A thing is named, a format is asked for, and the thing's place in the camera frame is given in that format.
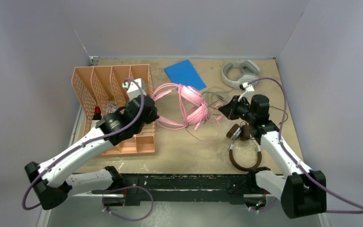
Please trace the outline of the pink wired headphones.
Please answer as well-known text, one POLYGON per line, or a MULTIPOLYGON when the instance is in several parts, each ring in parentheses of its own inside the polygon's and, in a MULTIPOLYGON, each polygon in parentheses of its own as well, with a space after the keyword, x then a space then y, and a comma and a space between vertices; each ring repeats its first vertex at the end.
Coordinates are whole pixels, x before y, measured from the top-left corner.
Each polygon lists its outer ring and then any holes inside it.
POLYGON ((219 105, 215 105, 215 107, 210 110, 209 105, 202 94, 194 87, 176 83, 165 83, 153 91, 152 99, 157 101, 172 93, 174 90, 177 91, 178 95, 182 123, 178 123, 164 116, 159 116, 156 123, 160 127, 170 131, 185 130, 190 136, 202 142, 210 142, 218 139, 221 132, 219 121, 222 117, 216 117, 213 114, 213 111, 219 107, 219 105), (215 122, 218 125, 218 131, 214 137, 210 139, 201 139, 189 131, 189 128, 193 128, 193 130, 197 131, 201 125, 207 122, 215 122))

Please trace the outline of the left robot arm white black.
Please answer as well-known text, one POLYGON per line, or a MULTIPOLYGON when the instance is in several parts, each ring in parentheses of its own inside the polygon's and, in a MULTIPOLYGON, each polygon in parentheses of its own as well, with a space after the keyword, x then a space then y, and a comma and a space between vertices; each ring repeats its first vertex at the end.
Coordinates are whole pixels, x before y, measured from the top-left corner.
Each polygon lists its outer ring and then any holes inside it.
POLYGON ((26 206, 31 190, 44 210, 51 210, 68 197, 88 191, 119 192, 122 180, 114 167, 84 174, 75 171, 94 157, 139 134, 145 124, 154 122, 158 117, 154 100, 149 96, 138 96, 126 106, 104 116, 82 139, 65 151, 40 164, 28 163, 25 171, 30 186, 22 199, 23 209, 37 208, 36 205, 26 206))

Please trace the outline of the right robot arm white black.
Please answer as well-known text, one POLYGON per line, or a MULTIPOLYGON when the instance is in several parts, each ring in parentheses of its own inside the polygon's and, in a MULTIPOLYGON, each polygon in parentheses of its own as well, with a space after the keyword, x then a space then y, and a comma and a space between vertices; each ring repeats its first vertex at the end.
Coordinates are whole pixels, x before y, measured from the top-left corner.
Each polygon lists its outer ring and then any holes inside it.
POLYGON ((249 124, 250 135, 273 158, 282 170, 283 177, 270 170, 260 170, 246 180, 251 192, 261 189, 273 194, 281 202, 284 213, 289 218, 299 218, 327 209, 326 177, 321 171, 313 171, 299 159, 285 142, 281 127, 269 118, 269 99, 264 95, 254 95, 251 101, 234 96, 219 107, 219 111, 229 120, 242 119, 249 124))

